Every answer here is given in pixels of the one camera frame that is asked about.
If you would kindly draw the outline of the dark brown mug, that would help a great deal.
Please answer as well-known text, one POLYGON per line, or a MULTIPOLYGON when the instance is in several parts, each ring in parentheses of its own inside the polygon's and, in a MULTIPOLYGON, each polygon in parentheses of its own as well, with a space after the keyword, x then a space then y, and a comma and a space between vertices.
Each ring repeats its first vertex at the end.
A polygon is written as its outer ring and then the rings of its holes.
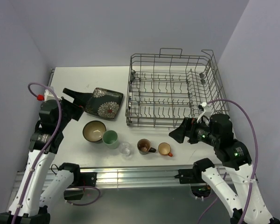
POLYGON ((139 140, 137 143, 137 149, 139 153, 142 155, 156 152, 156 149, 152 147, 151 142, 147 139, 139 140))

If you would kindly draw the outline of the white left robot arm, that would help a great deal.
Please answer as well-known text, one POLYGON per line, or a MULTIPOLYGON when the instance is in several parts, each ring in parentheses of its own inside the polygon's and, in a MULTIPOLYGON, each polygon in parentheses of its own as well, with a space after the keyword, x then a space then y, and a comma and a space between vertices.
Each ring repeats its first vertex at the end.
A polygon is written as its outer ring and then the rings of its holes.
POLYGON ((43 190, 46 176, 64 138, 63 130, 71 120, 78 121, 86 106, 89 93, 65 88, 64 98, 45 100, 40 107, 35 132, 30 138, 28 162, 18 193, 7 212, 0 213, 0 224, 48 224, 49 210, 64 195, 69 186, 82 180, 80 166, 63 163, 51 184, 43 190))

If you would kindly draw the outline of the green ceramic cup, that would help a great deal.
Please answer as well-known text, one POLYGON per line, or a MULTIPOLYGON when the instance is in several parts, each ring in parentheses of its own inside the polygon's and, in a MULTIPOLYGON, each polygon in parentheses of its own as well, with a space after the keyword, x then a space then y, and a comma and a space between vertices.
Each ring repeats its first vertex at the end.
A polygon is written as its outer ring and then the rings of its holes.
POLYGON ((109 149, 116 149, 119 147, 118 135, 113 130, 106 131, 103 135, 102 140, 109 149))

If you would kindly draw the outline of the blue-brown ceramic bowl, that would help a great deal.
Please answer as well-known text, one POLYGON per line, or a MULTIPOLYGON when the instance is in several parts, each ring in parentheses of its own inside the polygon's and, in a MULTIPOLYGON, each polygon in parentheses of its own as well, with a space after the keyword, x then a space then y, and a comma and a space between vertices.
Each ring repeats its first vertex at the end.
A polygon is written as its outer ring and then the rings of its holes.
POLYGON ((103 135, 106 132, 106 126, 103 122, 94 120, 88 122, 82 131, 83 137, 93 143, 102 141, 103 135))

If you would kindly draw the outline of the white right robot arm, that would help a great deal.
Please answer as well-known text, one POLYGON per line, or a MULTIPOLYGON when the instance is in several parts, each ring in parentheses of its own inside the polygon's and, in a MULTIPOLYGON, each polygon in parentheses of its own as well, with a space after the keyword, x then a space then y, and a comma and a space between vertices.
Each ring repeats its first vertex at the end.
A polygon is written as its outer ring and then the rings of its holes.
POLYGON ((192 180, 205 182, 224 204, 232 224, 278 224, 279 219, 268 211, 257 182, 252 179, 253 163, 244 143, 234 138, 232 122, 226 114, 211 115, 209 123, 185 118, 169 133, 178 143, 188 137, 190 144, 206 143, 214 148, 235 189, 218 173, 209 158, 198 160, 192 168, 192 180))

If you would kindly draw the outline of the orange small mug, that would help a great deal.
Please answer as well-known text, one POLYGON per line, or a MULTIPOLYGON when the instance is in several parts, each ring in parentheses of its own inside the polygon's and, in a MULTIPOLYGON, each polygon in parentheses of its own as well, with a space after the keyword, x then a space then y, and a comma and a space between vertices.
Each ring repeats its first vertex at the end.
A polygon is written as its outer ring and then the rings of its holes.
POLYGON ((171 153, 171 146, 166 142, 163 142, 158 146, 158 152, 163 156, 173 157, 173 154, 171 153))

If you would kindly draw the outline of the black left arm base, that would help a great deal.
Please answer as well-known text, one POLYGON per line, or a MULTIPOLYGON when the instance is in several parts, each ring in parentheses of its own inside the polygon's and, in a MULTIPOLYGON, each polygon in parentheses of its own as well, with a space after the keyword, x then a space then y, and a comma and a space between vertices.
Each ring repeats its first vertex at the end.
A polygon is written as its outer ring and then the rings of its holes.
POLYGON ((97 173, 96 172, 82 172, 79 179, 73 182, 63 193, 63 197, 68 201, 78 201, 81 200, 83 196, 86 195, 87 190, 92 190, 89 188, 96 186, 97 173))

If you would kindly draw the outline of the clear glass tumbler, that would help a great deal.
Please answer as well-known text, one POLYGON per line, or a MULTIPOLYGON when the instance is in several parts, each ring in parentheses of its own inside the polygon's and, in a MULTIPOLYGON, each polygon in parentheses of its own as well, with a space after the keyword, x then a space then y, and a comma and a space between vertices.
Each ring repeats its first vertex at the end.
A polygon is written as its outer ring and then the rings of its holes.
POLYGON ((122 142, 119 146, 119 152, 124 159, 130 159, 132 157, 132 147, 128 142, 122 142))

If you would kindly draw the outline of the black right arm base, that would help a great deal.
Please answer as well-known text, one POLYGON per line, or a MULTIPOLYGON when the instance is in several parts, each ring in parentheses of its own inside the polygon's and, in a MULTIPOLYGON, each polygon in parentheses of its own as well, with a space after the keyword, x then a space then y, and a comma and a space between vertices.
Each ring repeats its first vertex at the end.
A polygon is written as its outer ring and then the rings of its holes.
POLYGON ((206 171, 206 169, 200 169, 200 168, 179 169, 178 174, 175 175, 174 178, 178 179, 180 184, 206 183, 202 179, 203 171, 206 171))

